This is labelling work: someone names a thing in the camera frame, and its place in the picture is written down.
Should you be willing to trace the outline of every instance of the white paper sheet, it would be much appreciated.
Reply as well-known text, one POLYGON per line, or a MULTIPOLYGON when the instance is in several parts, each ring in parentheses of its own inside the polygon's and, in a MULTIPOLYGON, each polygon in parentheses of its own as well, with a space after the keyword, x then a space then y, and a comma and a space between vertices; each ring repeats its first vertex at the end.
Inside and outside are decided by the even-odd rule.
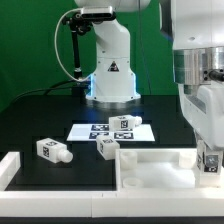
POLYGON ((155 141, 149 124, 115 132, 109 131, 108 124, 74 124, 67 141, 95 141, 100 134, 110 135, 117 141, 155 141))

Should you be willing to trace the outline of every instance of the table surface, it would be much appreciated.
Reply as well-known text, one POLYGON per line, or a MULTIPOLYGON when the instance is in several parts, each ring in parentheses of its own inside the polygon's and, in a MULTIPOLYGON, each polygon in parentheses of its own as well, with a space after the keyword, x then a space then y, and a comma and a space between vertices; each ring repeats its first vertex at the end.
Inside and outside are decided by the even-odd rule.
MULTIPOLYGON (((115 163, 105 161, 95 142, 67 142, 73 124, 108 123, 108 117, 131 114, 150 124, 154 142, 119 142, 121 148, 192 148, 194 133, 182 116, 178 96, 143 96, 138 106, 106 110, 86 106, 78 97, 27 96, 0 113, 0 159, 20 151, 22 166, 7 191, 116 190, 115 163), (68 146, 74 159, 53 164, 36 153, 36 141, 52 138, 68 146)), ((71 223, 74 219, 1 218, 0 223, 71 223)), ((75 219, 75 223, 221 223, 221 218, 75 219)))

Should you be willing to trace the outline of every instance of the cable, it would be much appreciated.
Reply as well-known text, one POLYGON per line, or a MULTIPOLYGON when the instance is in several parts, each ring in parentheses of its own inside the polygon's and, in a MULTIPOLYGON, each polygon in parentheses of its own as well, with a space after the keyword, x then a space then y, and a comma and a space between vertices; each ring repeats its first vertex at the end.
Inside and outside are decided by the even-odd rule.
POLYGON ((139 23, 139 38, 140 38, 142 59, 143 59, 143 64, 144 64, 144 68, 145 68, 145 72, 146 72, 146 76, 147 76, 149 94, 152 95, 150 73, 149 73, 149 68, 147 66, 147 63, 146 63, 145 51, 144 51, 144 46, 143 46, 143 41, 142 41, 141 0, 138 0, 138 23, 139 23))
POLYGON ((66 85, 68 83, 74 83, 74 82, 75 82, 74 80, 67 80, 67 81, 58 82, 58 83, 52 85, 47 91, 45 91, 44 96, 47 96, 48 93, 51 92, 52 89, 55 89, 56 87, 59 87, 59 86, 62 86, 62 85, 66 85))
POLYGON ((55 53, 56 53, 56 57, 57 57, 57 60, 58 60, 58 63, 59 65, 61 66, 62 70, 64 71, 64 73, 72 80, 76 81, 76 82, 85 82, 89 79, 89 76, 87 76, 86 78, 84 79, 76 79, 74 78, 71 74, 69 74, 69 72, 65 69, 64 65, 62 64, 61 62, 61 59, 60 59, 60 56, 59 56, 59 53, 58 53, 58 45, 57 45, 57 39, 58 39, 58 30, 59 30, 59 27, 60 27, 60 24, 62 22, 62 20, 64 19, 65 16, 67 16, 69 13, 72 13, 72 12, 79 12, 80 9, 72 9, 72 10, 69 10, 68 12, 66 12, 58 21, 58 24, 56 26, 56 30, 55 30, 55 35, 54 35, 54 48, 55 48, 55 53))
POLYGON ((22 93, 22 94, 18 95, 15 99, 12 100, 11 104, 14 104, 20 98, 23 98, 24 96, 32 94, 32 93, 44 92, 44 91, 54 91, 54 90, 63 90, 63 89, 72 89, 72 87, 60 87, 60 88, 47 88, 47 89, 31 90, 31 91, 28 91, 28 92, 25 92, 25 93, 22 93))

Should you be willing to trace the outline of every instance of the dark green wall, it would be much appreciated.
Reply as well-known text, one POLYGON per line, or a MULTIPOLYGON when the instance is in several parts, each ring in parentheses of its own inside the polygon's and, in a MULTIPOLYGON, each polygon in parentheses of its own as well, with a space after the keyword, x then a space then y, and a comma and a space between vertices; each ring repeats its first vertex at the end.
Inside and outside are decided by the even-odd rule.
MULTIPOLYGON (((56 61, 53 38, 59 18, 74 6, 73 0, 0 1, 0 110, 20 93, 67 80, 56 61)), ((152 0, 141 15, 142 43, 152 94, 177 94, 172 75, 172 46, 159 32, 158 1, 152 0)), ((119 14, 118 20, 132 36, 131 65, 137 74, 138 91, 148 94, 138 13, 119 14)), ((72 72, 71 39, 67 27, 60 29, 59 39, 62 60, 72 72)), ((82 68, 87 75, 95 68, 94 32, 81 37, 80 51, 82 68)))

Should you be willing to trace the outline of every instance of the black cable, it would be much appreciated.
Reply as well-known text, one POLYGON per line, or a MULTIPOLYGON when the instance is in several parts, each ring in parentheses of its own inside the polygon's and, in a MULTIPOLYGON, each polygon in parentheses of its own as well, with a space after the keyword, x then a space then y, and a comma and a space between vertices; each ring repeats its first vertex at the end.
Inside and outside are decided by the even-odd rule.
POLYGON ((138 0, 138 23, 139 23, 139 38, 140 38, 142 60, 143 60, 143 65, 144 65, 144 69, 145 69, 145 73, 146 73, 146 77, 147 77, 149 94, 152 95, 150 73, 149 73, 149 68, 147 66, 147 63, 146 63, 145 51, 144 51, 144 46, 143 46, 143 41, 142 41, 141 0, 138 0))
POLYGON ((28 92, 25 92, 25 93, 22 93, 20 95, 18 95, 16 98, 14 98, 12 101, 11 101, 11 104, 14 104, 15 102, 17 102, 19 99, 23 98, 24 96, 26 95, 29 95, 29 94, 32 94, 32 93, 37 93, 37 92, 44 92, 44 91, 55 91, 55 90, 63 90, 63 89, 72 89, 71 86, 69 87, 61 87, 61 88, 47 88, 47 89, 36 89, 36 90, 31 90, 31 91, 28 91, 28 92))
POLYGON ((62 85, 65 85, 65 84, 68 84, 68 83, 71 83, 71 82, 75 83, 74 80, 66 80, 66 81, 58 82, 58 83, 52 85, 49 89, 47 89, 43 95, 47 96, 48 93, 52 91, 52 89, 55 89, 58 86, 62 86, 62 85))

